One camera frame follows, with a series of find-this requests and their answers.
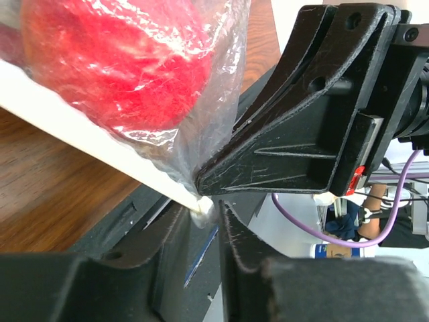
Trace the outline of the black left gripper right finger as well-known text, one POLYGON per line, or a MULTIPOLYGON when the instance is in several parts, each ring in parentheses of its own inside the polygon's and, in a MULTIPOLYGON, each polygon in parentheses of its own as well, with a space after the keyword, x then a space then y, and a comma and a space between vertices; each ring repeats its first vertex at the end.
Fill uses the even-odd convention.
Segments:
POLYGON ((427 321, 428 283, 401 258, 289 258, 219 203, 225 321, 427 321))

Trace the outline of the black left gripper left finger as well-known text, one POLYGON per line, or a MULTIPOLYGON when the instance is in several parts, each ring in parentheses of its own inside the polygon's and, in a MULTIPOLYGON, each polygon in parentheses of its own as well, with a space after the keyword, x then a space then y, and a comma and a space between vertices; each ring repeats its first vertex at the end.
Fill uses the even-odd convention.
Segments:
POLYGON ((2 321, 179 321, 192 226, 170 204, 100 258, 79 252, 1 255, 2 321))

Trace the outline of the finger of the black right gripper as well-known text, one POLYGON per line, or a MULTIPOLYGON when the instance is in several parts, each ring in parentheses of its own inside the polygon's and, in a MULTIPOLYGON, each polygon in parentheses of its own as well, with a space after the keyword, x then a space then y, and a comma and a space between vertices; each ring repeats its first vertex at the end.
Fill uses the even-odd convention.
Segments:
POLYGON ((197 172, 198 192, 351 193, 371 169, 375 118, 365 108, 372 92, 337 83, 301 111, 278 103, 263 119, 247 120, 197 172))

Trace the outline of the clear zip top bag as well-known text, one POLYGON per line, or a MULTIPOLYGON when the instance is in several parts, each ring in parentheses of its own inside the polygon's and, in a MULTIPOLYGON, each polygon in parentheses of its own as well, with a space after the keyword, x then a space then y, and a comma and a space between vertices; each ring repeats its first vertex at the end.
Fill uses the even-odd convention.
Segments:
POLYGON ((215 220, 194 177, 231 138, 249 1, 2 1, 1 106, 215 220))

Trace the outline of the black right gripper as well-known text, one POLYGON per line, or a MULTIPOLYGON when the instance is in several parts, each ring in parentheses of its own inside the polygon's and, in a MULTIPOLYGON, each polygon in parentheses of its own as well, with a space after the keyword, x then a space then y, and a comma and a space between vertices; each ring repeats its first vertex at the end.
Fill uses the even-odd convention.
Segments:
POLYGON ((380 3, 306 5, 270 79, 234 126, 256 134, 293 118, 355 61, 363 77, 351 126, 351 186, 362 187, 393 139, 428 153, 428 24, 380 3))

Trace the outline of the red fake apple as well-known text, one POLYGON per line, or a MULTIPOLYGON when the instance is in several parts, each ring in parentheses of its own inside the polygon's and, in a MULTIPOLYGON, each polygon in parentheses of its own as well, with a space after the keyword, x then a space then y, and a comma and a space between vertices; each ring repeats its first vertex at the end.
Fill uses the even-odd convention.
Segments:
POLYGON ((178 125, 210 76, 190 1, 23 1, 21 34, 33 79, 117 132, 178 125))

